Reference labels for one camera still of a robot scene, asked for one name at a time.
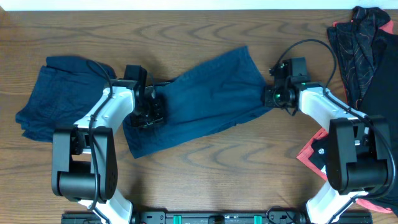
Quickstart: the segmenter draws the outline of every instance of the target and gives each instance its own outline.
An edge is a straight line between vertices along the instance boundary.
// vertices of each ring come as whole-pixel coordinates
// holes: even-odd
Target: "black garment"
[[[398,35],[380,30],[374,48],[382,53],[379,68],[365,94],[360,110],[368,115],[381,114],[389,123],[391,149],[398,162]],[[391,208],[398,216],[398,184],[384,198],[370,200],[373,204]]]
[[[184,73],[156,94],[165,99],[165,123],[133,128],[130,117],[124,134],[135,158],[218,133],[263,115],[261,95],[266,83],[241,47]]]
[[[348,105],[358,109],[379,61],[372,49],[374,36],[390,17],[378,7],[355,7],[352,20],[328,28],[328,37],[338,58]]]
[[[95,64],[87,66],[80,57],[47,57],[47,66],[39,76],[27,105],[16,114],[16,122],[24,129],[23,136],[52,142],[58,125],[73,124],[84,117],[101,98],[106,80]],[[114,70],[101,66],[111,78]]]

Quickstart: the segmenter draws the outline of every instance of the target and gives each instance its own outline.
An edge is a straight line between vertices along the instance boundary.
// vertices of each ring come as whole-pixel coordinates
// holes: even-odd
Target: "wooden table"
[[[397,24],[398,11],[387,11]],[[113,11],[2,12],[0,15],[0,223],[59,223],[64,211],[84,211],[52,193],[50,143],[21,136],[15,114],[51,55],[81,55],[111,65],[121,77],[140,64],[157,78],[176,77],[242,45],[267,81],[268,68],[298,40],[328,42],[326,28],[350,11]],[[314,80],[333,65],[321,45],[303,44]],[[330,89],[343,98],[340,74]],[[272,110],[219,134],[134,159],[122,130],[116,135],[118,186],[138,209],[267,210],[298,207],[324,181],[295,156],[319,130],[310,117]],[[374,213],[375,223],[396,223]]]

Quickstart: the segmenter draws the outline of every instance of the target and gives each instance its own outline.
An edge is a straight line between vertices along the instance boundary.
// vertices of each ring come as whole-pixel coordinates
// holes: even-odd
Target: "wood grain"
[[[398,11],[388,11],[397,22]],[[228,50],[248,45],[264,78],[296,41],[327,42],[326,28],[350,11],[97,11],[0,13],[0,223],[59,223],[83,207],[51,191],[52,145],[23,138],[15,114],[29,99],[37,72],[51,55],[81,55],[112,66],[141,64],[169,79]],[[314,80],[333,65],[317,44],[298,46]],[[343,97],[336,74],[330,88]],[[319,129],[302,114],[272,110],[219,134],[133,159],[116,135],[118,186],[139,209],[267,210],[298,207],[323,181],[295,156]],[[396,223],[374,213],[375,223]]]

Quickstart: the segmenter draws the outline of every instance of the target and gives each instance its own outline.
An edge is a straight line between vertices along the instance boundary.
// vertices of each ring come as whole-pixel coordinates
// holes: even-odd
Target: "white wall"
[[[6,11],[398,9],[398,0],[0,0]]]

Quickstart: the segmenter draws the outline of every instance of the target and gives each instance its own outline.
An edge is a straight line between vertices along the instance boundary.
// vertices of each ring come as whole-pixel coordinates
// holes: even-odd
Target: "green clamp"
[[[173,224],[182,224],[181,215],[174,215],[173,216]]]
[[[262,216],[255,215],[254,216],[254,224],[262,224]]]

